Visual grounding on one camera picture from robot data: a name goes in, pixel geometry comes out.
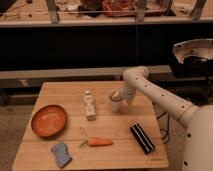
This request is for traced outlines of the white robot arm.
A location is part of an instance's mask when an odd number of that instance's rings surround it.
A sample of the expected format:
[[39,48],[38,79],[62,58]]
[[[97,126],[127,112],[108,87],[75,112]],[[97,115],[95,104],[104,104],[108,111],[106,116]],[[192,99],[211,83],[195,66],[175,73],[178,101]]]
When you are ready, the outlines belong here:
[[148,80],[144,66],[126,69],[123,86],[109,95],[111,102],[130,104],[142,92],[187,129],[182,171],[213,171],[213,105],[197,106]]

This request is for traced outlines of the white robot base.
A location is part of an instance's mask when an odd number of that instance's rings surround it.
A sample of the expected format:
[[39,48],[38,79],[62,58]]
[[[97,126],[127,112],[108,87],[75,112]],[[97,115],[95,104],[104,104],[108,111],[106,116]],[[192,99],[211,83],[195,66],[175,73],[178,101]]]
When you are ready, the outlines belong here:
[[170,67],[178,78],[213,76],[213,38],[183,41],[173,45]]

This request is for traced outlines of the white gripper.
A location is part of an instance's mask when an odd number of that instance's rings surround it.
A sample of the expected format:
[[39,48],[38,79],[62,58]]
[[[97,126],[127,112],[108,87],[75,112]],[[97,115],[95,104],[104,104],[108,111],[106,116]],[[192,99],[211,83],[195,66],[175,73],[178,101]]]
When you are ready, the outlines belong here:
[[123,86],[118,90],[118,92],[110,96],[110,100],[113,102],[120,102],[122,99],[125,100],[128,105],[131,105],[134,100],[135,94],[136,94],[135,89],[129,86]]

